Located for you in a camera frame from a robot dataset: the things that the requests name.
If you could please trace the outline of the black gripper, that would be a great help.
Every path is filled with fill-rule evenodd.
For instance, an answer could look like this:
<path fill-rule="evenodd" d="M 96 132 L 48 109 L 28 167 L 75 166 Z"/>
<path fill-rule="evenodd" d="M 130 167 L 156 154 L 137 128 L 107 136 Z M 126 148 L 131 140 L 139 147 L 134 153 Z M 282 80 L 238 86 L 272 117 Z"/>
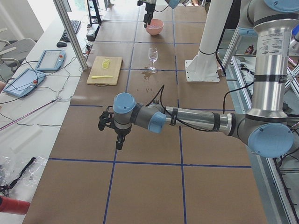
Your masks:
<path fill-rule="evenodd" d="M 143 22 L 144 22 L 144 27 L 146 28 L 147 25 L 151 24 L 153 13 L 156 7 L 156 0 L 145 0 L 144 2 L 146 4 L 145 10 L 147 13 L 144 15 Z"/>
<path fill-rule="evenodd" d="M 117 150 L 122 150 L 126 135 L 128 135 L 131 132 L 131 127 L 126 129 L 119 129 L 116 127 L 114 130 L 117 133 L 117 137 L 118 137 L 115 143 L 115 148 Z"/>

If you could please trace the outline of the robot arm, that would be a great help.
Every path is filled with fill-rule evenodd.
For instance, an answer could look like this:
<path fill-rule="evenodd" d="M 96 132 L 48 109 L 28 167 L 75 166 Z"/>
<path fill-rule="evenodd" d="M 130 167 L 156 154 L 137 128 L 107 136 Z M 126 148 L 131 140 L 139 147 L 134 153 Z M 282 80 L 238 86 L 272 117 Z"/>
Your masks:
<path fill-rule="evenodd" d="M 123 146 L 132 125 L 161 132 L 164 124 L 184 125 L 204 132 L 222 132 L 240 139 L 251 151 L 274 158 L 287 153 L 295 135 L 287 126 L 283 97 L 291 32 L 299 22 L 296 0 L 244 0 L 240 28 L 257 33 L 256 63 L 251 108 L 245 114 L 197 112 L 163 105 L 142 105 L 129 93 L 114 98 L 112 126 L 116 149 Z"/>

